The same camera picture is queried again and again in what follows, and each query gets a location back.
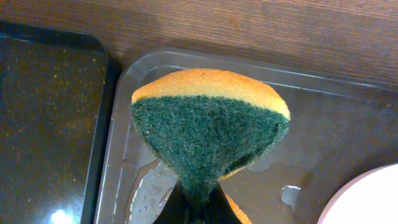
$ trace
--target water droplet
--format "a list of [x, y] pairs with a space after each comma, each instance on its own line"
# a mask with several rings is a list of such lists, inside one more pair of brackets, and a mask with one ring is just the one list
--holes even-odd
[[161, 199], [160, 202], [159, 202], [159, 206], [160, 206], [160, 207], [163, 206], [164, 204], [166, 204], [166, 201], [167, 201], [167, 199], [169, 199], [170, 194], [172, 193], [172, 191], [173, 191], [173, 188], [170, 188], [170, 189], [166, 192], [166, 194], [162, 197], [162, 199]]
[[130, 169], [132, 166], [132, 162], [128, 159], [123, 159], [122, 166], [125, 169]]
[[286, 185], [280, 194], [280, 199], [287, 205], [290, 205], [295, 211], [297, 198], [299, 197], [301, 187]]

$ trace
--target black holder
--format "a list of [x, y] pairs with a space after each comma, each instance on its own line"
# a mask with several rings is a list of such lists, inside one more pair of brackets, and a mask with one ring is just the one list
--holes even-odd
[[208, 204], [201, 211], [194, 212], [185, 200], [180, 182], [177, 182], [154, 224], [190, 224], [194, 220], [203, 220], [204, 224], [242, 224], [229, 206], [219, 183], [210, 192]]

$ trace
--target speckled granite surface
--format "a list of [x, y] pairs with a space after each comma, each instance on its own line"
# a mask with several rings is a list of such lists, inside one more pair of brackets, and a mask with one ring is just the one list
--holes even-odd
[[78, 223], [106, 57], [0, 39], [0, 223]]

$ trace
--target wooden table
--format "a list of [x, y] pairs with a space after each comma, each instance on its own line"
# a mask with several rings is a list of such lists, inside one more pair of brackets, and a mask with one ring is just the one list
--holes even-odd
[[396, 0], [0, 0], [0, 19], [97, 36], [126, 67], [178, 47], [398, 83]]

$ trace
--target green scouring pad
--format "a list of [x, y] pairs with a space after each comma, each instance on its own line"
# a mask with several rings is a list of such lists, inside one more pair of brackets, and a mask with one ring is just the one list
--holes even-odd
[[155, 156], [200, 210], [217, 181], [265, 155], [289, 128], [285, 101], [233, 72], [173, 72], [136, 90], [132, 120]]

